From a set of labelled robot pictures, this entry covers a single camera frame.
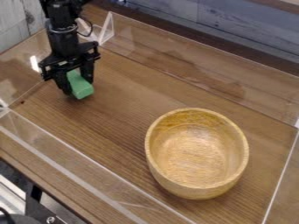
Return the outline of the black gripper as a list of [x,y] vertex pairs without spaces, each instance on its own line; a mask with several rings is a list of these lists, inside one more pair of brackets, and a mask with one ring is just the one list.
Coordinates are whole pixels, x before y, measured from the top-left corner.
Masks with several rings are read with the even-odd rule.
[[81,70],[85,80],[94,83],[95,61],[101,59],[99,42],[81,43],[78,31],[57,32],[47,30],[51,44],[51,54],[39,62],[42,78],[47,81],[54,78],[59,89],[66,95],[73,92],[67,72]]

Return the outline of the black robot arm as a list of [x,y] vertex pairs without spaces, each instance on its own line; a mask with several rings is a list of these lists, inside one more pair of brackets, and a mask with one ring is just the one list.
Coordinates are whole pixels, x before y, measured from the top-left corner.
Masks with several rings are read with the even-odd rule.
[[50,55],[39,62],[42,78],[54,80],[66,95],[73,92],[69,73],[79,69],[83,80],[94,83],[95,61],[101,59],[99,42],[81,42],[77,20],[89,0],[41,0],[46,16]]

